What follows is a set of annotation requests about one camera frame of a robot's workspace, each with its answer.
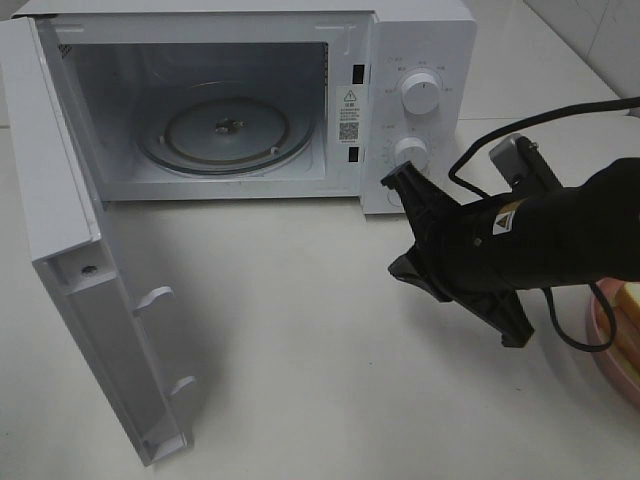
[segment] pink plate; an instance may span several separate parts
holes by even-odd
[[[620,287],[624,285],[624,283],[625,282],[620,280],[605,278],[598,282],[598,285],[606,297],[611,299],[615,296]],[[598,328],[598,324],[596,323],[596,312],[598,311],[599,306],[598,301],[592,295],[591,300],[589,301],[589,311],[587,312],[587,338],[589,339],[589,342],[593,344],[604,343],[607,340],[604,336],[605,334],[603,334],[603,332]],[[593,357],[611,385],[613,385],[614,388],[633,405],[640,409],[640,385],[638,385],[627,374],[611,351],[607,350],[600,353],[594,353]]]

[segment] control panel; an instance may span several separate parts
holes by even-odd
[[[362,206],[365,213],[393,213],[402,210],[400,200],[380,180],[394,167],[412,162],[441,183],[434,172],[454,161],[445,147],[455,133],[476,25],[469,19],[375,28]]]

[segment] microwave door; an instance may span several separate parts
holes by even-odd
[[[76,128],[82,122],[70,127],[72,108],[63,108],[58,97],[64,86],[53,86],[50,63],[61,60],[43,50],[58,48],[49,45],[52,35],[45,31],[41,37],[31,18],[0,23],[0,62],[32,261],[148,465],[187,444],[175,394],[193,379],[168,384],[144,331],[147,322],[171,312],[172,292],[159,287],[134,298],[123,278],[102,202],[84,168],[91,152]]]

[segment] power cord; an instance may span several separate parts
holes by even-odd
[[[540,113],[523,120],[518,120],[517,122],[513,122],[509,125],[505,125],[504,127],[489,132],[473,142],[473,144],[471,144],[467,151],[464,152],[464,154],[458,159],[456,163],[453,164],[453,166],[449,170],[449,179],[456,185],[466,188],[467,190],[475,193],[481,198],[490,198],[490,195],[484,190],[476,187],[472,183],[469,183],[458,176],[458,172],[460,171],[460,169],[464,167],[469,162],[469,160],[471,160],[471,158],[478,152],[478,150],[484,147],[487,143],[504,137],[505,135],[508,135],[510,133],[533,127],[535,125],[540,125],[542,123],[551,122],[553,120],[558,120],[560,118],[570,117],[573,115],[581,115],[584,113],[611,112],[615,110],[626,110],[638,107],[640,107],[640,97],[631,97],[623,98],[620,100],[609,100],[605,102],[579,103],[576,105],[570,105],[567,107],[558,108],[556,110]],[[600,287],[598,287],[598,285],[595,283],[589,283],[589,288],[591,288],[593,295],[596,297],[596,299],[604,309],[605,313],[607,314],[607,319],[609,320],[609,340],[600,345],[589,345],[586,343],[581,343],[567,335],[567,333],[562,329],[560,323],[558,322],[558,315],[556,313],[556,307],[553,301],[553,292],[551,291],[551,288],[543,288],[542,292],[544,293],[545,299],[547,301],[547,306],[549,308],[551,324],[553,325],[553,328],[555,329],[558,336],[567,345],[583,352],[603,352],[604,350],[607,350],[609,347],[611,347],[611,345],[613,345],[616,333],[618,332],[618,324],[616,322],[616,316],[613,308],[607,300],[607,297],[604,295],[604,293],[602,293],[602,290],[600,290]]]

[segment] warning sticker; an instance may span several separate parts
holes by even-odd
[[[357,145],[362,143],[362,124],[367,105],[367,87],[349,85],[336,87],[336,125],[338,143]]]
[[[523,201],[524,200],[519,200],[517,202],[509,203],[500,209],[493,221],[492,233],[494,235],[500,235],[511,231],[513,228],[513,217],[516,216],[516,210]]]

